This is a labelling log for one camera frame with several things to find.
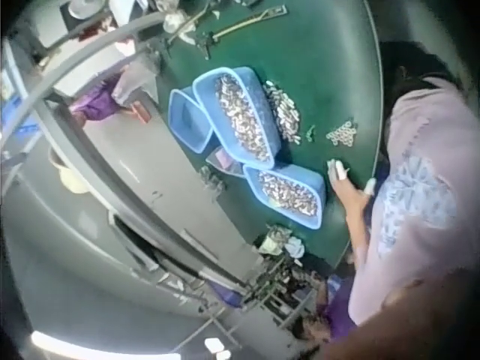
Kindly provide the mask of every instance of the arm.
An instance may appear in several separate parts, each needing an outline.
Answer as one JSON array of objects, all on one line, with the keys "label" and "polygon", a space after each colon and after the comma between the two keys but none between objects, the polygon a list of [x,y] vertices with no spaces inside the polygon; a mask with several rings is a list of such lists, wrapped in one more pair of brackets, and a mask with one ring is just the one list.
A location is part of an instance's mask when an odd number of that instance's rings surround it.
[{"label": "arm", "polygon": [[321,310],[329,304],[329,291],[326,280],[321,280],[316,288],[316,308]]},{"label": "arm", "polygon": [[368,249],[368,237],[363,213],[374,193],[376,181],[372,178],[363,191],[358,190],[347,178],[348,170],[344,169],[340,161],[330,160],[327,164],[331,186],[345,208],[346,225],[355,255],[355,269],[358,270],[365,263]]},{"label": "arm", "polygon": [[346,225],[352,242],[355,270],[365,264],[365,257],[368,249],[367,230],[365,229],[364,218],[360,214],[346,215]]}]

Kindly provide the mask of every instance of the gray metal frame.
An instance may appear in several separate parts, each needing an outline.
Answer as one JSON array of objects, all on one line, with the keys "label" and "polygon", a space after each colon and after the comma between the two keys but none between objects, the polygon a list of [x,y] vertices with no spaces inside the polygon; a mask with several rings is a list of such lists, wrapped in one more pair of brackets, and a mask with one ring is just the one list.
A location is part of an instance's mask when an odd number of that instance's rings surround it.
[{"label": "gray metal frame", "polygon": [[159,247],[183,263],[197,270],[201,277],[215,281],[240,293],[245,284],[205,255],[199,253],[178,233],[162,221],[116,174],[104,160],[85,133],[78,127],[70,111],[59,104],[54,111],[43,100],[53,86],[71,69],[102,50],[134,32],[161,23],[164,15],[153,13],[137,19],[121,28],[99,37],[74,53],[67,61],[48,73],[23,101],[15,118],[4,130],[1,146],[5,144],[15,128],[36,109],[40,128],[54,150],[61,155],[68,167],[84,180],[97,199],[114,211],[129,226],[152,245]]}]

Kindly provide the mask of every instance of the plastic bag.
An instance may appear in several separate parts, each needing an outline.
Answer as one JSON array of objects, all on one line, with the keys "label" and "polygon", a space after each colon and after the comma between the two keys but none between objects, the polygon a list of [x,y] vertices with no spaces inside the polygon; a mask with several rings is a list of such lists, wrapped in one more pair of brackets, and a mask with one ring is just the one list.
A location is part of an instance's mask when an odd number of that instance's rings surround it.
[{"label": "plastic bag", "polygon": [[[169,34],[173,34],[187,20],[188,15],[183,10],[177,10],[174,13],[168,13],[163,21],[163,30]],[[187,44],[195,45],[195,39],[187,35],[188,32],[194,32],[195,30],[197,30],[197,27],[192,23],[184,28],[178,37]]]},{"label": "plastic bag", "polygon": [[207,158],[206,162],[224,174],[244,179],[242,164],[233,160],[223,146],[217,147]]},{"label": "plastic bag", "polygon": [[148,59],[138,58],[132,61],[120,76],[120,80],[113,89],[112,97],[123,106],[132,92],[152,80],[157,74],[158,70]]}]

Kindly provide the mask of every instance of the metal rail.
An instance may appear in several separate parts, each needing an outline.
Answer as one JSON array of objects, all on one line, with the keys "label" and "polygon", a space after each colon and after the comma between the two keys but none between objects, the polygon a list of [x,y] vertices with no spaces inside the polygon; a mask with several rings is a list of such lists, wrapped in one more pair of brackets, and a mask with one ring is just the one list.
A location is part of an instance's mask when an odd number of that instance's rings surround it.
[{"label": "metal rail", "polygon": [[165,16],[163,14],[152,13],[136,19],[127,25],[124,25],[115,31],[109,32],[89,43],[81,50],[75,52],[70,58],[62,62],[54,71],[47,73],[43,77],[41,83],[35,86],[25,101],[22,102],[10,124],[3,129],[2,137],[0,139],[0,149],[3,148],[15,129],[21,125],[23,121],[25,121],[35,104],[40,99],[44,99],[50,93],[52,87],[65,75],[70,73],[72,69],[83,63],[95,53],[98,53],[105,47],[108,47],[110,44],[120,41],[132,33],[157,25],[158,23],[162,23],[164,18]]}]

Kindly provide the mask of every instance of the purple shirt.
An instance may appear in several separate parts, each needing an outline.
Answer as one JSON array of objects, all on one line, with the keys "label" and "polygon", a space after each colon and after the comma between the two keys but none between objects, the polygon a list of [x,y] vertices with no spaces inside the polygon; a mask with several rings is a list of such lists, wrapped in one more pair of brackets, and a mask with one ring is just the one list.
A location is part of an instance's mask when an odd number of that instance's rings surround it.
[{"label": "purple shirt", "polygon": [[352,292],[353,278],[342,281],[333,300],[329,305],[317,307],[319,315],[324,316],[330,323],[331,340],[346,336],[351,329],[356,327],[348,314],[348,303]]},{"label": "purple shirt", "polygon": [[122,107],[112,97],[113,90],[120,80],[120,73],[112,75],[96,85],[87,94],[70,106],[72,113],[82,112],[90,121],[100,121],[115,114]]},{"label": "purple shirt", "polygon": [[440,278],[480,259],[480,123],[462,94],[441,79],[394,106],[390,173],[373,205],[368,249],[357,251],[349,301],[357,324],[393,290]]}]

